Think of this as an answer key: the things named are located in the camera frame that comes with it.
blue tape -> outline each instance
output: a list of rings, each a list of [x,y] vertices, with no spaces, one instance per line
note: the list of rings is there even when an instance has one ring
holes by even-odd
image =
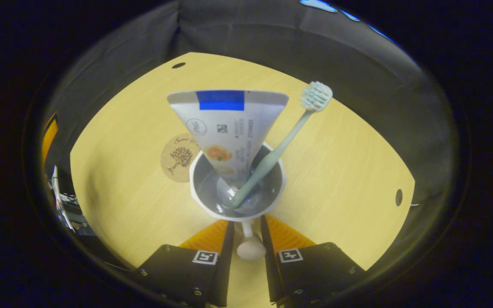
[[[201,110],[245,110],[245,93],[237,90],[197,91]]]

printed logo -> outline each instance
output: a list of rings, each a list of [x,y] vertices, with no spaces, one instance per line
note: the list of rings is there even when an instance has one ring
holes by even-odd
[[[279,251],[281,263],[302,261],[302,255],[297,248]]]
[[[216,127],[219,133],[227,134],[227,125],[217,124]]]
[[[218,253],[206,252],[204,250],[197,250],[197,254],[193,258],[193,263],[215,265],[217,259],[218,259]]]
[[[174,136],[161,152],[161,170],[174,181],[188,182],[190,166],[199,151],[199,146],[190,133]]]
[[[186,126],[195,136],[203,136],[207,133],[207,126],[200,119],[189,119],[186,122]]]

cork coaster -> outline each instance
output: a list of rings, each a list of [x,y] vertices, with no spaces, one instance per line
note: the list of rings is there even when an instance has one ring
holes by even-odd
[[[177,182],[190,181],[190,166],[199,146],[190,133],[174,136],[161,153],[161,169],[168,178]]]

white cup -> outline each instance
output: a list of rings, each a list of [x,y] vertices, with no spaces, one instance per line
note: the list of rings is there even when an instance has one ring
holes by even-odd
[[[273,149],[264,142],[258,154],[254,157],[252,165],[255,167],[260,160],[264,158]],[[195,160],[190,166],[190,189],[191,195],[199,205],[214,218],[230,220],[232,222],[248,222],[254,218],[264,215],[271,211],[279,202],[284,187],[286,185],[286,176],[282,160],[271,169],[270,173],[262,179],[261,191],[255,195],[256,203],[249,204],[245,213],[241,213],[244,204],[236,211],[229,210],[223,206],[223,201],[217,194],[217,185],[219,177],[211,163],[204,156],[203,152],[199,152]]]

table surface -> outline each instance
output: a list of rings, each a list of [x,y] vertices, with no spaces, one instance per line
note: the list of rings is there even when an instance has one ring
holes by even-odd
[[[166,101],[169,93],[256,89],[289,95],[266,138],[274,147],[303,114],[305,86],[262,65],[202,53],[182,55],[129,84],[98,111],[70,154],[77,199],[94,232],[136,268],[162,244],[178,246],[216,221],[190,196],[189,183],[171,180],[160,166],[167,142],[187,132]],[[334,242],[363,269],[371,267],[396,238],[412,200],[414,179],[399,155],[333,99],[311,116],[282,161],[288,183],[269,214],[315,243]],[[234,254],[228,306],[271,307],[264,259],[249,262]]]

